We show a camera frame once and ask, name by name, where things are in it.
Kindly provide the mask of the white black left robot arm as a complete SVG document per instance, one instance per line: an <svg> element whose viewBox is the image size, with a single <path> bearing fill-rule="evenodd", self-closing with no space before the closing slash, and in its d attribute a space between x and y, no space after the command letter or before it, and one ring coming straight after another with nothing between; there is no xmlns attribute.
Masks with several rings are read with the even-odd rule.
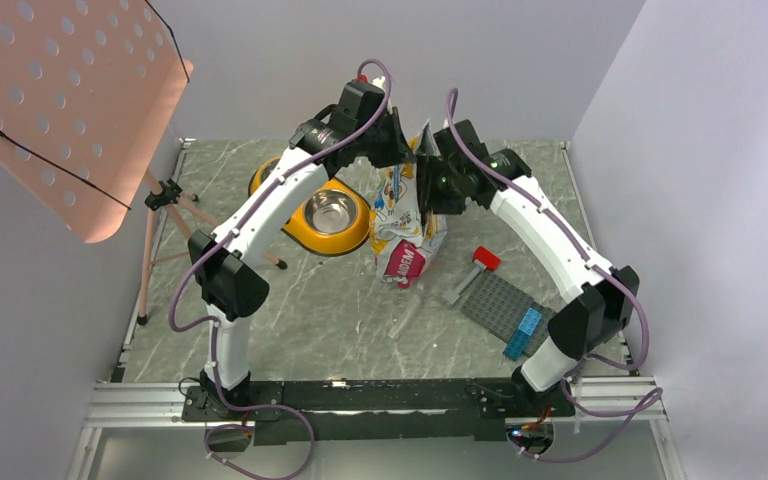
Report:
<svg viewBox="0 0 768 480"><path fill-rule="evenodd" d="M221 419L246 409L251 322L270 292L251 261L299 207L359 157L377 168L413 159L384 77L347 82L337 103L297 127L264 183L234 214L211 233L191 236L193 274L215 336L204 368L214 386L207 404Z"/></svg>

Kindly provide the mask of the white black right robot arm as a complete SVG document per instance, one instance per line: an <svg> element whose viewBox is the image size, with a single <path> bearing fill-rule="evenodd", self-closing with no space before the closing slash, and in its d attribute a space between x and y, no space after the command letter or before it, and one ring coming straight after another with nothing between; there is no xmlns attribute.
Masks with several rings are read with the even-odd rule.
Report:
<svg viewBox="0 0 768 480"><path fill-rule="evenodd" d="M468 120L416 140L419 206L459 215L469 200L501 219L549 273L564 306L547 337L514 375L514 407L536 415L550 389L594 348L629 323L640 285L635 270L616 268L590 246L545 195L525 160L510 148L490 152Z"/></svg>

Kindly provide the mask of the cat food bag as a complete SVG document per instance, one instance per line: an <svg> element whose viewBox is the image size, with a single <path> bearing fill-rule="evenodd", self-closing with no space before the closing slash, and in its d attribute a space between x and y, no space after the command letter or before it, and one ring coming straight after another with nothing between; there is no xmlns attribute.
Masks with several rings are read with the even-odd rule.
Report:
<svg viewBox="0 0 768 480"><path fill-rule="evenodd" d="M446 217L421 216L417 206L418 135L409 141L415 164L386 167L372 203L369 240L377 279L407 289L431 265L447 235Z"/></svg>

